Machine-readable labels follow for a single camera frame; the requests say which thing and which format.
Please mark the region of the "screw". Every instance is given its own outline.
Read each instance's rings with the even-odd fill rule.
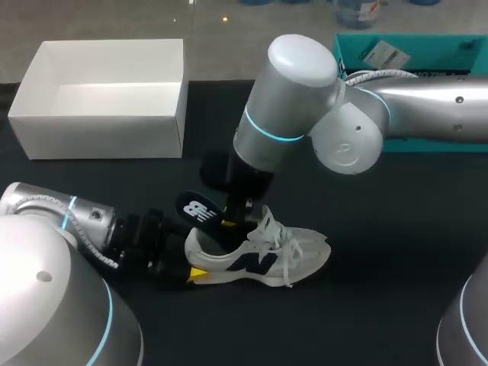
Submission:
[[[93,211],[91,213],[91,217],[93,217],[96,220],[100,220],[101,219],[101,212],[100,211]]]

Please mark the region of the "white sticker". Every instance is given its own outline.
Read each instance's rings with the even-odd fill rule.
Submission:
[[[375,69],[402,69],[410,56],[381,40],[364,58],[364,62]]]
[[[380,14],[380,0],[365,2],[359,11],[359,21],[373,21]]]

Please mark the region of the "tiled floor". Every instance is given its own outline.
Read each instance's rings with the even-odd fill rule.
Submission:
[[[432,7],[390,0],[371,31],[488,33],[487,18],[488,0]],[[43,40],[184,38],[191,79],[253,79],[276,36],[304,34],[330,47],[338,31],[347,30],[326,0],[255,7],[237,0],[0,0],[0,82],[20,81]]]

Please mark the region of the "white sneaker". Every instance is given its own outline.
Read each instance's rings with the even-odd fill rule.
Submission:
[[[288,286],[318,271],[330,256],[326,236],[317,231],[285,227],[275,221],[268,207],[248,240],[229,254],[208,254],[218,243],[199,229],[192,229],[185,242],[187,260],[209,272],[195,284],[222,284],[251,278],[268,286]]]

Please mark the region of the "open white box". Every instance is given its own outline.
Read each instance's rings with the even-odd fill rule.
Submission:
[[[183,40],[43,42],[8,118],[30,159],[178,158]]]

